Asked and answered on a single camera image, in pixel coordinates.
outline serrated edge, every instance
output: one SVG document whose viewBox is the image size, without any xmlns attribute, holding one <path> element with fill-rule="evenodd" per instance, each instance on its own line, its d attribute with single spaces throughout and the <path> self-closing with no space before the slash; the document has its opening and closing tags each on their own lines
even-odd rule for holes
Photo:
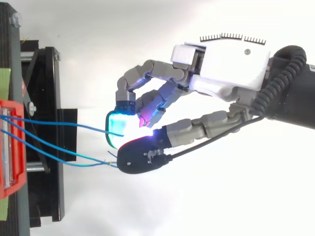
<svg viewBox="0 0 315 236">
<path fill-rule="evenodd" d="M 261 44 L 261 45 L 265 45 L 266 44 L 266 40 L 265 39 L 254 38 L 254 37 L 249 37 L 249 36 L 245 36 L 244 37 L 244 41 L 250 42 L 250 43 L 257 43 L 257 44 Z"/>
</svg>

